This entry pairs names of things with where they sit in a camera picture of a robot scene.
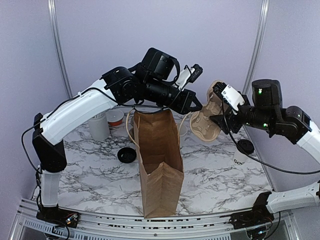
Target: cup lid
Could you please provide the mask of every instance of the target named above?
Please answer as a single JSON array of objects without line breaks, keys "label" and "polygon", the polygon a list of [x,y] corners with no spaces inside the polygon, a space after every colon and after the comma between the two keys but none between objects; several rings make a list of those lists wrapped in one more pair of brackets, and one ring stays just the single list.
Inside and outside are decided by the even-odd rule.
[{"label": "cup lid", "polygon": [[118,151],[117,157],[120,160],[120,162],[129,164],[136,159],[137,153],[131,147],[123,147]]},{"label": "cup lid", "polygon": [[248,155],[252,154],[255,151],[255,147],[254,147],[253,143],[247,139],[239,140],[237,142],[236,148],[239,150],[240,153],[243,153],[243,154],[246,153]]}]

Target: lavender wall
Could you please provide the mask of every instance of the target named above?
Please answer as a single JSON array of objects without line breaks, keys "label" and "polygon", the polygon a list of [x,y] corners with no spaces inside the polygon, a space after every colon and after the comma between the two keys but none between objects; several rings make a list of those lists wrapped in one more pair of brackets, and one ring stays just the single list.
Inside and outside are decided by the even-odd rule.
[{"label": "lavender wall", "polygon": [[[254,79],[277,79],[283,106],[301,107],[320,126],[320,2],[270,1],[264,42]],[[310,155],[281,136],[269,139],[265,132],[249,129],[264,161],[293,171],[320,169]],[[286,191],[320,180],[320,174],[292,175],[268,170],[275,188]],[[295,211],[302,239],[318,239],[320,209]]]},{"label": "lavender wall", "polygon": [[[38,112],[66,98],[46,1],[0,1],[0,236],[8,239],[21,198],[30,198],[35,172],[21,146]],[[25,138],[34,163],[31,134]]]},{"label": "lavender wall", "polygon": [[202,102],[213,80],[242,89],[253,52],[261,1],[57,0],[56,11],[73,93],[117,66],[140,62],[148,48],[200,64],[188,88]]}]

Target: marble surface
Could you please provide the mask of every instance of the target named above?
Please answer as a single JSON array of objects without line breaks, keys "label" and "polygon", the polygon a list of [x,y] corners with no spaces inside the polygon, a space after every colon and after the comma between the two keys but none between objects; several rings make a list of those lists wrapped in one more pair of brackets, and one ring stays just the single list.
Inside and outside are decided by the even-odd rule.
[{"label": "marble surface", "polygon": [[[120,108],[127,113],[128,108]],[[177,123],[183,116],[174,113]],[[177,215],[199,215],[252,207],[260,193],[271,190],[260,163],[249,159],[235,165],[236,150],[223,132],[210,143],[199,140],[191,131],[189,118],[184,124],[188,134],[181,148],[184,181]],[[236,140],[247,139],[242,129]],[[135,148],[126,126],[110,127],[105,141],[92,139],[85,123],[64,138],[67,167],[62,172],[58,204],[75,210],[143,215],[138,161],[125,164],[117,158],[123,147]],[[34,191],[33,199],[38,195]]]}]

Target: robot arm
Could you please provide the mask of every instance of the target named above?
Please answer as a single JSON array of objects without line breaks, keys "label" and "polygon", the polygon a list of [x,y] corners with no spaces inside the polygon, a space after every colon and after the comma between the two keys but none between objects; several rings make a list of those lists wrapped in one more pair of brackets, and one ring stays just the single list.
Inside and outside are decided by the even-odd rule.
[{"label": "robot arm", "polygon": [[[282,108],[280,83],[277,80],[261,79],[252,82],[253,103],[246,95],[237,92],[230,85],[218,82],[213,91],[228,104],[225,117],[210,116],[224,133],[229,129],[237,133],[242,125],[286,137],[293,144],[307,151],[320,163],[320,131],[310,117],[297,106]],[[256,199],[252,210],[234,213],[230,222],[235,229],[266,223],[280,211],[320,206],[320,181],[309,186],[284,192],[264,192]]]},{"label": "robot arm", "polygon": [[[177,76],[171,82],[164,81],[174,66],[178,71]],[[132,99],[136,103],[149,100],[180,114],[199,111],[202,104],[196,98],[196,93],[185,89],[185,86],[193,83],[202,71],[195,64],[180,72],[177,59],[150,48],[136,66],[129,69],[116,67],[53,112],[45,115],[38,113],[34,118],[32,136],[32,144],[41,162],[42,171],[41,209],[37,218],[55,223],[64,222],[71,213],[74,219],[78,217],[76,212],[69,212],[58,206],[59,180],[61,172],[67,166],[63,138],[68,133],[95,115]],[[69,226],[76,227],[77,221]]]}]

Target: container lid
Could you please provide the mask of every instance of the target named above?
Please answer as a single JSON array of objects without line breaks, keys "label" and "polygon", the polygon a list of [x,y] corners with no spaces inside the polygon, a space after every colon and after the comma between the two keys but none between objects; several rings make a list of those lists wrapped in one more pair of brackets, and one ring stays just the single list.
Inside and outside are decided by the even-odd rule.
[{"label": "container lid", "polygon": [[106,119],[110,123],[121,121],[124,118],[124,112],[118,109],[112,109],[106,112]]},{"label": "container lid", "polygon": [[246,154],[252,154],[255,151],[255,147],[252,144],[251,141],[247,140],[247,139],[241,139],[238,141],[236,148],[239,150],[239,152],[241,153],[246,153]]},{"label": "container lid", "polygon": [[117,157],[120,160],[120,162],[125,163],[125,164],[129,164],[129,163],[132,163],[136,159],[137,153],[131,147],[124,147],[118,151]]}]

